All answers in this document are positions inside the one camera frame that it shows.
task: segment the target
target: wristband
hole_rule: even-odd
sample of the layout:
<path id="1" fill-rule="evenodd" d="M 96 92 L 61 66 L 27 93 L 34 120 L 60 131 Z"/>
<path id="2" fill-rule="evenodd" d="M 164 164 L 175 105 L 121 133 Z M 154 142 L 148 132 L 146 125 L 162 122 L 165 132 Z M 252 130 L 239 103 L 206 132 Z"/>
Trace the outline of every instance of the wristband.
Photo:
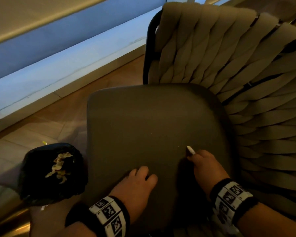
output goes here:
<path id="1" fill-rule="evenodd" d="M 115 196 L 106 196 L 93 206 L 79 203 L 69 211 L 65 227 L 80 221 L 97 237 L 124 237 L 130 217 L 125 205 Z"/>
<path id="2" fill-rule="evenodd" d="M 223 179 L 210 192 L 210 199 L 222 224 L 236 225 L 249 209 L 258 204 L 258 200 L 238 183 Z"/>

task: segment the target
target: trash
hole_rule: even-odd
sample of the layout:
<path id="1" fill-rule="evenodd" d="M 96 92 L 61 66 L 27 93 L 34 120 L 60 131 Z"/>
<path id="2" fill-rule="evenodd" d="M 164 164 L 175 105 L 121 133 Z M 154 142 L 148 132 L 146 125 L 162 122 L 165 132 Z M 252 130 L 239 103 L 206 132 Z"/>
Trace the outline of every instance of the trash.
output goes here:
<path id="1" fill-rule="evenodd" d="M 55 143 L 25 155 L 18 189 L 29 206 L 44 206 L 81 194 L 87 182 L 81 153 L 68 143 Z"/>

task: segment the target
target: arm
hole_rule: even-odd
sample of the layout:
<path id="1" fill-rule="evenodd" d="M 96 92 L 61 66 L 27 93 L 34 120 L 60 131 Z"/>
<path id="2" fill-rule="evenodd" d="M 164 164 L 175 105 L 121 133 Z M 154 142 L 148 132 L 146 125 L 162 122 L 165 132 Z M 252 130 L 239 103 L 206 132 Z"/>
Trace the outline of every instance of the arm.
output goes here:
<path id="1" fill-rule="evenodd" d="M 134 223 L 142 214 L 147 206 L 149 195 L 157 184 L 158 178 L 154 174 L 150 175 L 146 180 L 148 173 L 149 169 L 146 166 L 142 166 L 138 171 L 133 169 L 109 194 L 117 197 L 125 205 L 130 224 Z M 75 222 L 55 235 L 55 237 L 81 236 L 97 237 L 93 231 L 81 222 Z"/>
<path id="2" fill-rule="evenodd" d="M 194 163 L 196 181 L 208 199 L 213 187 L 229 178 L 221 164 L 208 151 L 200 150 L 188 159 Z M 236 224 L 245 237 L 296 237 L 296 222 L 262 203 L 249 209 Z"/>

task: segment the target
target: chair seat cushion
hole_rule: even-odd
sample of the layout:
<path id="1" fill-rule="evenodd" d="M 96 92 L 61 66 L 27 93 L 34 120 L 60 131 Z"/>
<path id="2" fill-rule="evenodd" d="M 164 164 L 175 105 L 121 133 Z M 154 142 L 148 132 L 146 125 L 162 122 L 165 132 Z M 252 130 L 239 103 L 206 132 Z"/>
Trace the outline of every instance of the chair seat cushion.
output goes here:
<path id="1" fill-rule="evenodd" d="M 231 177 L 237 175 L 232 125 L 210 91 L 194 84 L 103 89 L 89 99 L 89 183 L 83 201 L 94 204 L 125 174 L 142 165 L 158 176 L 148 206 L 130 236 L 186 223 L 209 205 L 186 160 L 186 146 L 213 153 Z"/>

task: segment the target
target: herringbone floor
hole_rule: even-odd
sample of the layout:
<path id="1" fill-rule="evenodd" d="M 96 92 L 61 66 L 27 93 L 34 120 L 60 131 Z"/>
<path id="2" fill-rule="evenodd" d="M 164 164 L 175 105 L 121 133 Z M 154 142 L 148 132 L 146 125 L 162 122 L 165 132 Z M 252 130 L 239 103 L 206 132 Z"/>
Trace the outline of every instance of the herringbone floor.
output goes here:
<path id="1" fill-rule="evenodd" d="M 108 87 L 142 84 L 141 56 L 0 132 L 0 174 L 31 149 L 56 142 L 86 151 L 86 107 L 91 93 Z"/>

